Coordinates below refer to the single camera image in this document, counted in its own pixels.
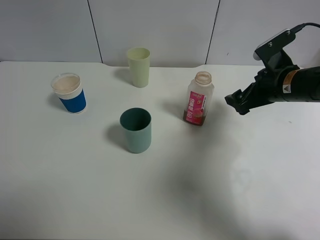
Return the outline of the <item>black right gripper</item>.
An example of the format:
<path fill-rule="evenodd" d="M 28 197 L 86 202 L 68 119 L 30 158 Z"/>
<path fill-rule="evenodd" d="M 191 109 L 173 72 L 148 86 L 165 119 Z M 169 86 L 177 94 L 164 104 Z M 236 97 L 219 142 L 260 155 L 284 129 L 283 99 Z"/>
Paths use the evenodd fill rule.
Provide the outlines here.
<path fill-rule="evenodd" d="M 252 89 L 241 89 L 224 97 L 240 115 L 246 115 L 251 108 L 262 107 L 275 102 L 320 101 L 320 68 L 300 68 L 288 55 L 275 55 L 265 63 Z"/>

